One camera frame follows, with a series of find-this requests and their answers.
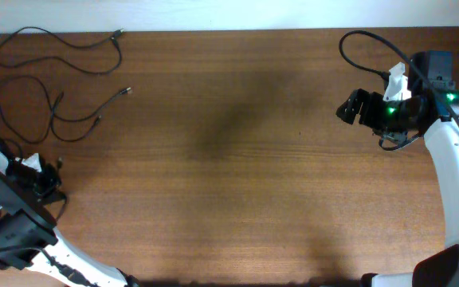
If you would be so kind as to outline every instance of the wooden table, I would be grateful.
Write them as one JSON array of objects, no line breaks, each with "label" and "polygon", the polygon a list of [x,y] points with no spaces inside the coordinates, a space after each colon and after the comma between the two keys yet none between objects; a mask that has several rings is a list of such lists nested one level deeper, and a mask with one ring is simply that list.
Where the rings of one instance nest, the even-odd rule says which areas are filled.
[{"label": "wooden table", "polygon": [[[407,54],[453,51],[459,28],[372,29]],[[81,116],[130,86],[84,141],[24,144],[61,156],[71,203],[63,235],[97,260],[140,279],[286,283],[411,271],[443,248],[437,176],[422,140],[384,152],[378,137],[335,110],[356,88],[381,80],[339,55],[346,29],[126,33],[121,67],[87,76],[55,61],[9,75],[40,77],[58,113]],[[107,33],[65,35],[89,43]],[[378,42],[350,38],[358,63],[399,59]],[[67,49],[45,35],[20,36],[4,61],[61,55],[90,69],[116,62],[110,44]],[[38,137],[48,110],[36,85],[14,83],[2,99],[10,121]],[[91,124],[58,124],[78,136]],[[15,136],[0,119],[0,136]],[[57,212],[59,206],[52,206]],[[0,285],[60,286],[47,276],[0,271]]]}]

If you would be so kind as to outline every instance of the table surface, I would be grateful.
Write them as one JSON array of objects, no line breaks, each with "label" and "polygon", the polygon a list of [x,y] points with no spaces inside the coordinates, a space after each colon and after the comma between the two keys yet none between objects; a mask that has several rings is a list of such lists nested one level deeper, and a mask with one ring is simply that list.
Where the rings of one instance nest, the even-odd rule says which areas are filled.
[{"label": "table surface", "polygon": [[[453,51],[459,28],[372,29],[407,54]],[[384,152],[364,126],[335,116],[356,88],[381,80],[339,55],[346,29],[126,33],[124,62],[89,76],[60,62],[0,67],[0,80],[31,74],[58,114],[82,116],[122,88],[100,126],[78,143],[53,136],[23,144],[58,156],[70,204],[62,234],[95,259],[143,280],[286,283],[411,271],[443,248],[437,176],[422,140]],[[64,35],[90,43],[108,33]],[[349,38],[356,62],[389,69],[399,59],[378,42]],[[61,55],[88,69],[116,63],[110,44],[68,49],[45,35],[19,36],[6,62]],[[36,84],[2,94],[10,122],[28,137],[48,110]],[[57,124],[78,136],[91,124]],[[17,139],[0,119],[0,136]],[[59,204],[50,207],[57,212]],[[45,275],[0,271],[0,285],[61,286]]]}]

